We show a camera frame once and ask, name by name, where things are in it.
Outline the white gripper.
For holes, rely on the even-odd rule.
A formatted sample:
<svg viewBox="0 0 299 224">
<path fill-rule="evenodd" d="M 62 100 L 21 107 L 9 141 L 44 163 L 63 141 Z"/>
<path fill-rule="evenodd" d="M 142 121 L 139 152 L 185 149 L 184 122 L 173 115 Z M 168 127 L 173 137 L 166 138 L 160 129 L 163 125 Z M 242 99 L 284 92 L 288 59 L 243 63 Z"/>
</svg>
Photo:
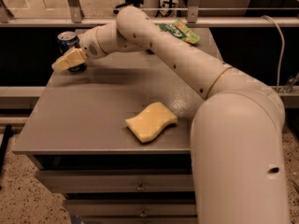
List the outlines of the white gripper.
<svg viewBox="0 0 299 224">
<path fill-rule="evenodd" d="M 87 56 L 90 59 L 99 59 L 105 56 L 102 51 L 98 39 L 97 29 L 92 28 L 86 30 L 78 36 L 81 49 L 71 48 L 64 55 L 58 58 L 52 65 L 55 72 L 67 70 L 82 63 L 85 63 Z"/>
</svg>

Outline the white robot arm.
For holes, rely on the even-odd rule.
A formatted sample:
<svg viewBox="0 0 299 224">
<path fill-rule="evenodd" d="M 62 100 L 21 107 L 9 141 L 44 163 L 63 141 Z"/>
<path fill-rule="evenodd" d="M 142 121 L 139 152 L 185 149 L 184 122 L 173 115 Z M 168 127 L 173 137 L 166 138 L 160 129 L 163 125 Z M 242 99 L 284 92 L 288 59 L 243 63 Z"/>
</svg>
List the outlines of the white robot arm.
<svg viewBox="0 0 299 224">
<path fill-rule="evenodd" d="M 282 147 L 285 109 L 261 81 L 163 32 L 141 9 L 85 32 L 54 64 L 149 49 L 204 100 L 191 129 L 199 224 L 291 224 Z"/>
</svg>

